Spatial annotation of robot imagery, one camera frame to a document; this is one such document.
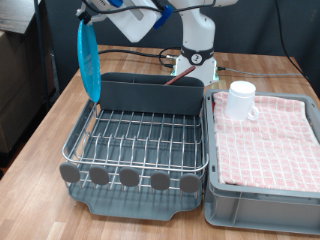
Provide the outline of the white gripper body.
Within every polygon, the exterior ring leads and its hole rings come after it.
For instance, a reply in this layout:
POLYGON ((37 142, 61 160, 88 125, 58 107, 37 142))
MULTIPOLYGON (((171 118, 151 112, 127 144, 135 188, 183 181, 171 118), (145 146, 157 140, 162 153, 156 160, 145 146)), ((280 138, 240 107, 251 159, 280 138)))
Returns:
POLYGON ((122 12, 109 14, 108 18, 132 43, 139 42, 161 17, 152 0, 99 0, 99 9, 122 9, 122 12))

